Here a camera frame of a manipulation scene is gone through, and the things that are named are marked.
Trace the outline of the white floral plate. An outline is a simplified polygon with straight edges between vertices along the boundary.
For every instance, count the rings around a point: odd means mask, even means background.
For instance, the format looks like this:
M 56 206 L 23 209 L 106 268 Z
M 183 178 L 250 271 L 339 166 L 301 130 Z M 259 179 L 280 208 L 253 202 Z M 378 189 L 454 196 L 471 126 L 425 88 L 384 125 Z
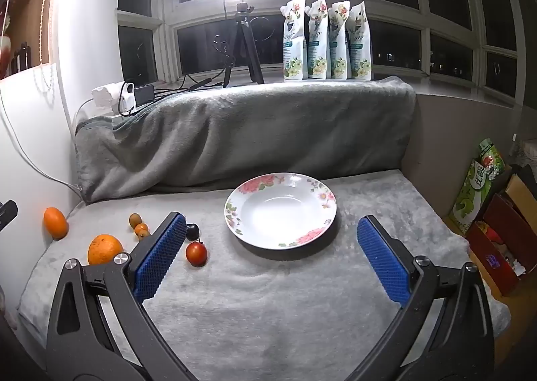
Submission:
M 335 194 L 314 177 L 282 172 L 242 183 L 228 196 L 224 218 L 240 241 L 258 249 L 301 248 L 336 220 Z

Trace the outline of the white power strip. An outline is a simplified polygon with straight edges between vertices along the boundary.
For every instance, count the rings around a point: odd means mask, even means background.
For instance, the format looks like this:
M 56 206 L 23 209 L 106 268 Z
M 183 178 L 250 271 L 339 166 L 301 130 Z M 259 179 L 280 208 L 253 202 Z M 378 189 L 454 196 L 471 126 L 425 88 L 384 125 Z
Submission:
M 116 115 L 128 113 L 137 106 L 134 84 L 125 81 L 94 88 L 92 97 L 97 107 L 110 108 Z

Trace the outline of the black power adapter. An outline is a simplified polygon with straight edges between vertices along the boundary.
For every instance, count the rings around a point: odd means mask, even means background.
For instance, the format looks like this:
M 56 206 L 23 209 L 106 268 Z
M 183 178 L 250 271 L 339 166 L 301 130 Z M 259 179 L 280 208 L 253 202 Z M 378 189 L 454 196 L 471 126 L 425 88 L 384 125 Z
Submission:
M 152 84 L 147 84 L 134 88 L 136 106 L 140 107 L 155 100 L 155 88 Z

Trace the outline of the black tripod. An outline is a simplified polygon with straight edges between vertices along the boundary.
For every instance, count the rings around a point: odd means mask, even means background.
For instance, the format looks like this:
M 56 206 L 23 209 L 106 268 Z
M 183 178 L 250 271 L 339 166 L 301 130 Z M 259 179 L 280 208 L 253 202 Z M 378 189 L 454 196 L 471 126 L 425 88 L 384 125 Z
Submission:
M 230 84 L 231 72 L 239 59 L 245 59 L 247 62 L 251 82 L 264 83 L 257 45 L 250 22 L 250 15 L 253 10 L 254 8 L 248 5 L 247 0 L 239 0 L 236 5 L 235 24 L 229 38 L 223 40 L 220 35 L 216 35 L 213 40 L 214 49 L 225 58 L 224 88 Z

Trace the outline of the green snack bag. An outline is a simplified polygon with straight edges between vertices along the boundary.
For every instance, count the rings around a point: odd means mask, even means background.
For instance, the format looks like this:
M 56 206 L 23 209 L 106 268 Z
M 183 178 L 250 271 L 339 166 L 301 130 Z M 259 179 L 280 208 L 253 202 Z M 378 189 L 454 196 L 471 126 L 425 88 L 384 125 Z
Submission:
M 478 146 L 478 158 L 469 165 L 463 184 L 451 208 L 449 218 L 466 234 L 491 193 L 493 182 L 506 170 L 501 153 L 490 138 Z

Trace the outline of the red cardboard box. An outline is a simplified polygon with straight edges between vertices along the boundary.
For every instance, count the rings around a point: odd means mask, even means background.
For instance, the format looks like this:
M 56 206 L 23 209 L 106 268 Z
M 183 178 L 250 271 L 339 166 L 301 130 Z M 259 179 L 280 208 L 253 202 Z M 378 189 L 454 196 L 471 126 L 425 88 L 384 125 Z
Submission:
M 536 233 L 503 196 L 492 197 L 466 239 L 502 295 L 513 292 L 536 269 Z

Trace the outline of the large orange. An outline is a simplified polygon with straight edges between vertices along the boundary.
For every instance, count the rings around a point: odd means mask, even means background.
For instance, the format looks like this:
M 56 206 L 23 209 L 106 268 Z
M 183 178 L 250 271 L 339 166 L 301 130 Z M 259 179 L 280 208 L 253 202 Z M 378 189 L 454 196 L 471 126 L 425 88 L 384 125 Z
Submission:
M 87 249 L 87 262 L 90 266 L 106 264 L 123 251 L 121 242 L 109 234 L 96 236 Z

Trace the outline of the small orange kumquat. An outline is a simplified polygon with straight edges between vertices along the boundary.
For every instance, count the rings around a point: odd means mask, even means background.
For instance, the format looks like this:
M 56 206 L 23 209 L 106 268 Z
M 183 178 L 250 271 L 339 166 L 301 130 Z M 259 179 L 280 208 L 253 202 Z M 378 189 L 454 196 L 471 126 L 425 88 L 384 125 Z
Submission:
M 146 236 L 150 236 L 148 226 L 145 223 L 139 223 L 138 225 L 136 225 L 134 227 L 134 232 L 135 232 L 138 240 L 142 240 Z

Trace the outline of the grey blanket covered cushion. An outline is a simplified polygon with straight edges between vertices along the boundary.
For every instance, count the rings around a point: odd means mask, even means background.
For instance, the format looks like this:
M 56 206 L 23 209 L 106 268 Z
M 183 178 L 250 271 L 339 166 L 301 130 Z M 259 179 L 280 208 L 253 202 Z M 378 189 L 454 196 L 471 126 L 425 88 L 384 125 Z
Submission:
M 90 204 L 232 188 L 273 172 L 326 179 L 396 169 L 415 106 L 397 77 L 179 93 L 129 118 L 79 123 L 78 185 Z

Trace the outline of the brown longan fruit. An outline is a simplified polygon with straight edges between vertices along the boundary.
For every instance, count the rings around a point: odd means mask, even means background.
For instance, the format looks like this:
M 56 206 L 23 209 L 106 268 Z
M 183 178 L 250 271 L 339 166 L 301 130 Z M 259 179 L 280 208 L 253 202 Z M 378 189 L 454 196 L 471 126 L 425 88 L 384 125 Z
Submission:
M 141 218 L 141 216 L 139 214 L 132 213 L 128 217 L 128 222 L 129 222 L 130 227 L 136 228 L 139 224 L 142 223 L 142 218 Z

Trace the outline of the dark cherry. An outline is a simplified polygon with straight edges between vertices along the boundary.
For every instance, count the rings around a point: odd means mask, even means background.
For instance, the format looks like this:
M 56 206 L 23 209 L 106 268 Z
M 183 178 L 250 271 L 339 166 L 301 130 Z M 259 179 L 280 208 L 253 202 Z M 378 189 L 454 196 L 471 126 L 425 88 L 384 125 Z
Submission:
M 187 224 L 187 234 L 186 238 L 189 241 L 196 241 L 199 239 L 199 227 L 195 223 Z

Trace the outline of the red tomato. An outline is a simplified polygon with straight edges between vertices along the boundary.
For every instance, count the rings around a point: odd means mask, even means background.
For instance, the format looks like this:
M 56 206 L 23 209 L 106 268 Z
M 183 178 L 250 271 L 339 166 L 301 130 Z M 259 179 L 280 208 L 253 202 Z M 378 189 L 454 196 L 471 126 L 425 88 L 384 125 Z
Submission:
M 193 241 L 186 248 L 186 259 L 193 267 L 203 267 L 207 263 L 207 248 L 199 242 Z

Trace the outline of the smooth orange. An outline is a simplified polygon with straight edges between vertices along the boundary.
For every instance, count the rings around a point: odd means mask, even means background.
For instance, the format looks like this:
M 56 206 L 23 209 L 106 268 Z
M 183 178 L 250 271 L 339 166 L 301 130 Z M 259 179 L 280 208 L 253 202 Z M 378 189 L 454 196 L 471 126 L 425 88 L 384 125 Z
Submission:
M 68 234 L 68 223 L 64 214 L 57 208 L 47 208 L 44 212 L 43 223 L 52 239 L 60 240 Z

